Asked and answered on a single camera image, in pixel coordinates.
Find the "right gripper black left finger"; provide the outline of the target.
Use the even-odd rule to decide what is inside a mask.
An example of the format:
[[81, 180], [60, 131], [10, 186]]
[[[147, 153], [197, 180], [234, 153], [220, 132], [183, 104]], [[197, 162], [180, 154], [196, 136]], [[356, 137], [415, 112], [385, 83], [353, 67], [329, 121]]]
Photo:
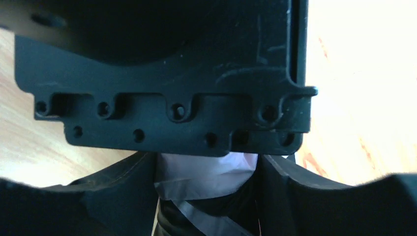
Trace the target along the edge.
[[156, 155], [137, 152], [69, 185], [0, 181], [3, 236], [149, 236]]

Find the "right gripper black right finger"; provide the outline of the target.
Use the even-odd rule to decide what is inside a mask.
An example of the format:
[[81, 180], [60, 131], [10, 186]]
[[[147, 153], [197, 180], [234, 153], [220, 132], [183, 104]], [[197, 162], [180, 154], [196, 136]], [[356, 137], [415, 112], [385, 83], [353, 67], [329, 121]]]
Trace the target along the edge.
[[279, 156], [258, 160], [264, 236], [414, 236], [417, 176], [394, 174], [349, 186]]

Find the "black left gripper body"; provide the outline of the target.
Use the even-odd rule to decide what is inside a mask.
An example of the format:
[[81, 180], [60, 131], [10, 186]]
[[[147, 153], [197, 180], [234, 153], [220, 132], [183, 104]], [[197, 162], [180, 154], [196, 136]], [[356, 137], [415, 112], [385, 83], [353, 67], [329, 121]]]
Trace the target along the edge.
[[287, 155], [310, 130], [305, 0], [3, 0], [15, 80], [75, 146]]

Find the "pink folding umbrella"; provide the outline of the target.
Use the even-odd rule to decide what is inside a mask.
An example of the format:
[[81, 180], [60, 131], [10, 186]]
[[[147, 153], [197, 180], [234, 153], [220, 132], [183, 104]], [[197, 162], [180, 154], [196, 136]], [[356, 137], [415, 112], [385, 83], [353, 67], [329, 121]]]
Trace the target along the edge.
[[257, 163], [257, 154], [240, 152], [223, 157], [158, 155], [154, 234], [258, 236]]

